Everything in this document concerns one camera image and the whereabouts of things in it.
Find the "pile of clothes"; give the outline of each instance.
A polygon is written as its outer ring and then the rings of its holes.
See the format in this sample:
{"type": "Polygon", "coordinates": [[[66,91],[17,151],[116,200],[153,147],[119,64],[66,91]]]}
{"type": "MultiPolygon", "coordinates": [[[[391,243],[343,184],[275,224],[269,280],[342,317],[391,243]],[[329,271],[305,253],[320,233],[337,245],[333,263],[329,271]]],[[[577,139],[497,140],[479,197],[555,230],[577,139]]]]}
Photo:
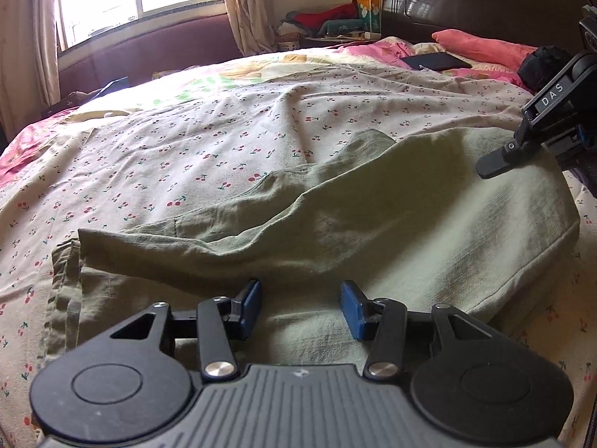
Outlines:
{"type": "Polygon", "coordinates": [[[307,37],[325,37],[364,32],[365,22],[359,18],[356,0],[324,12],[290,12],[278,28],[280,37],[300,34],[307,37]]]}

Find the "pillow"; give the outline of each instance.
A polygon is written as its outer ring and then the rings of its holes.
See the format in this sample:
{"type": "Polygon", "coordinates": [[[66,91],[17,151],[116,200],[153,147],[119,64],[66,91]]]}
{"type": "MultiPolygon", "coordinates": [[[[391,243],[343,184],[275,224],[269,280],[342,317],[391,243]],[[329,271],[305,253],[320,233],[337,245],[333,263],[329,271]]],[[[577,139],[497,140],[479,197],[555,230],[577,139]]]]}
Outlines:
{"type": "Polygon", "coordinates": [[[512,70],[518,70],[526,56],[537,50],[536,47],[520,43],[475,37],[453,28],[435,32],[431,36],[448,52],[479,62],[505,65],[512,70]]]}
{"type": "MultiPolygon", "coordinates": [[[[439,43],[436,42],[423,42],[423,43],[416,43],[411,46],[411,49],[414,52],[414,55],[422,55],[423,53],[433,53],[433,52],[446,52],[439,43]]],[[[460,59],[468,64],[472,65],[472,68],[475,70],[497,70],[501,72],[516,72],[516,69],[511,69],[506,67],[505,65],[501,64],[492,64],[490,62],[479,62],[474,59],[466,58],[464,55],[459,55],[455,52],[449,52],[450,55],[453,55],[457,59],[460,59]]]]}

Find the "pink pillow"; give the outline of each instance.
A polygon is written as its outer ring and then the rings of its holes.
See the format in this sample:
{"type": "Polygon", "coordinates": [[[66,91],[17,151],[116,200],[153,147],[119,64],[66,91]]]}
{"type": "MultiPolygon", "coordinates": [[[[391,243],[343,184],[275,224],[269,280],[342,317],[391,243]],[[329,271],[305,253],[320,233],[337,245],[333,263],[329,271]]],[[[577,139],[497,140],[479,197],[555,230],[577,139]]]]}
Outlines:
{"type": "Polygon", "coordinates": [[[518,71],[525,57],[537,50],[536,47],[521,43],[475,37],[454,28],[435,32],[431,36],[448,52],[479,62],[505,65],[513,71],[518,71]]]}

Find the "maroon sofa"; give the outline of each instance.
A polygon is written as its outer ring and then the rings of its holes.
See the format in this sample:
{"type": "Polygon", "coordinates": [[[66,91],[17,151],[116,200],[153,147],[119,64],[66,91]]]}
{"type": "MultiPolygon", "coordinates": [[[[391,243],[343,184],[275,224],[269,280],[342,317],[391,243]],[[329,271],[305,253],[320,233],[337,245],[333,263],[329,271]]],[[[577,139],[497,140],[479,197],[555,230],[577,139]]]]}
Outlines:
{"type": "Polygon", "coordinates": [[[91,92],[125,76],[135,86],[154,72],[240,57],[228,15],[207,16],[131,38],[61,70],[60,94],[91,92]]]}

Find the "curtain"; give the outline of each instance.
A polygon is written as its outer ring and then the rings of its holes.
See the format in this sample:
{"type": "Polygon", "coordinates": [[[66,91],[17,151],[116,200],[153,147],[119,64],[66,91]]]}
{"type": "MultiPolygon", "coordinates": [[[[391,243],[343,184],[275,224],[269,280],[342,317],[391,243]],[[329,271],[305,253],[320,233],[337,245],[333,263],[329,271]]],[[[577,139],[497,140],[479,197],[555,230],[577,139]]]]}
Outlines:
{"type": "Polygon", "coordinates": [[[0,0],[0,123],[8,140],[58,101],[54,0],[0,0]]]}
{"type": "Polygon", "coordinates": [[[276,47],[271,0],[224,0],[232,33],[243,55],[273,52],[276,47]]]}

